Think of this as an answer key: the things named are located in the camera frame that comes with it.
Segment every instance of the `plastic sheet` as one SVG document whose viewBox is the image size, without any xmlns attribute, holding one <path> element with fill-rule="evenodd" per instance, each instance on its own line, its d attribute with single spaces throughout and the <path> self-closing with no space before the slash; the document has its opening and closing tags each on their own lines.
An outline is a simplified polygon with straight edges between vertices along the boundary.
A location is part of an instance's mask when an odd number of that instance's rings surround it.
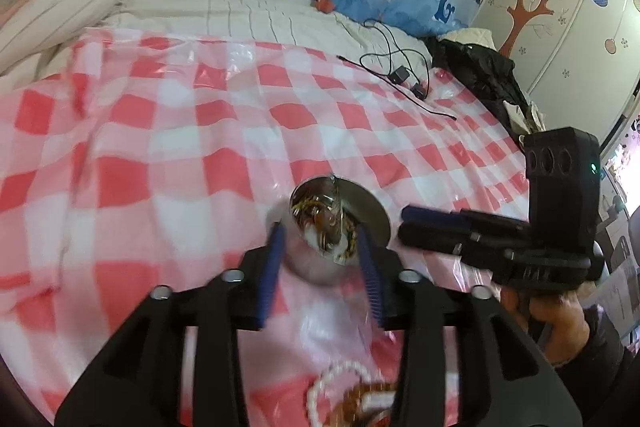
<svg viewBox="0 0 640 427">
<path fill-rule="evenodd" d="M 524 158 L 500 124 L 438 71 L 427 103 L 457 121 L 314 50 L 89 30 L 62 76 L 0 99 L 0 353 L 18 383 L 52 419 L 153 286 L 180 291 L 236 266 L 314 175 L 368 188 L 392 237 L 409 203 L 526 216 Z M 486 277 L 390 247 L 446 287 Z M 332 363 L 391 381 L 401 350 L 401 335 L 372 322 L 360 279 L 323 288 L 287 269 L 265 330 L 239 342 L 253 427 L 307 425 L 306 390 Z M 325 413 L 342 391 L 320 404 Z"/>
</svg>

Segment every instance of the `cabinet door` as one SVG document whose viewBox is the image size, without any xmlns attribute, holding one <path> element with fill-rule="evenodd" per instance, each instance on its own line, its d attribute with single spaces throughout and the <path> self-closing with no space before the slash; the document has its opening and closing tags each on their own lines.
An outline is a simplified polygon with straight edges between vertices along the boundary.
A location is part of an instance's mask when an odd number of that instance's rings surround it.
<svg viewBox="0 0 640 427">
<path fill-rule="evenodd" d="M 531 91 L 548 128 L 571 125 L 603 141 L 640 71 L 640 0 L 584 0 Z"/>
</svg>

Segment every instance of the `white pillow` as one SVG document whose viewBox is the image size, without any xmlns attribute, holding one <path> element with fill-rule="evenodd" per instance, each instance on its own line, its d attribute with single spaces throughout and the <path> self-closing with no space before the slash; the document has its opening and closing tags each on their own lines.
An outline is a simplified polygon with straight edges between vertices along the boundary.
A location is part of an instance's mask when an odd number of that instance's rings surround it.
<svg viewBox="0 0 640 427">
<path fill-rule="evenodd" d="M 460 44 L 480 44 L 485 48 L 496 51 L 491 30 L 484 28 L 462 28 L 461 30 L 449 32 L 441 36 L 440 39 L 447 39 Z"/>
<path fill-rule="evenodd" d="M 25 57 L 78 35 L 105 17 L 119 0 L 16 0 L 0 22 L 0 73 Z M 14 89 L 11 75 L 0 80 L 0 94 Z"/>
</svg>

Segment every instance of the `bracelet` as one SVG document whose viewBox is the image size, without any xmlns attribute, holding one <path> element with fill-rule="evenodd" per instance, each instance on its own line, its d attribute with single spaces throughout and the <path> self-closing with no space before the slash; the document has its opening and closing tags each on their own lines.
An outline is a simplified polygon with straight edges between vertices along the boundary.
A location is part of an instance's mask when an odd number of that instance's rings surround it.
<svg viewBox="0 0 640 427">
<path fill-rule="evenodd" d="M 338 375 L 351 371 L 360 377 L 362 382 L 372 382 L 373 377 L 369 370 L 360 362 L 354 362 L 348 360 L 346 362 L 339 362 L 329 370 L 325 371 L 320 378 L 316 380 L 313 386 L 306 392 L 306 414 L 309 418 L 311 427 L 322 427 L 322 422 L 318 415 L 318 396 L 324 392 L 324 388 L 335 379 Z"/>
</svg>

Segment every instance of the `white blanket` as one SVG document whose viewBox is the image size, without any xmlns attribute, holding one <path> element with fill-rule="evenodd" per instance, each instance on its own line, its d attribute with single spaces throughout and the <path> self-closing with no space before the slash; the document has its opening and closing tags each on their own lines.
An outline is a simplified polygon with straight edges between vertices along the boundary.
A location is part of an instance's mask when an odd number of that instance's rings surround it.
<svg viewBox="0 0 640 427">
<path fill-rule="evenodd" d="M 58 46 L 99 23 L 119 1 L 17 0 L 19 8 L 0 23 L 0 94 L 57 73 L 65 54 L 49 65 Z"/>
<path fill-rule="evenodd" d="M 311 0 L 123 0 L 103 24 L 185 35 L 211 35 L 237 39 L 295 44 L 358 63 L 367 53 L 387 54 L 380 31 L 365 28 L 338 13 L 316 10 Z M 391 50 L 397 48 L 389 30 L 381 24 Z M 420 52 L 429 62 L 424 43 L 402 30 L 391 29 L 398 46 Z M 415 73 L 426 80 L 426 65 L 415 52 L 406 52 Z M 408 61 L 393 55 L 392 70 Z M 389 72 L 388 58 L 366 58 L 364 63 L 381 73 Z"/>
</svg>

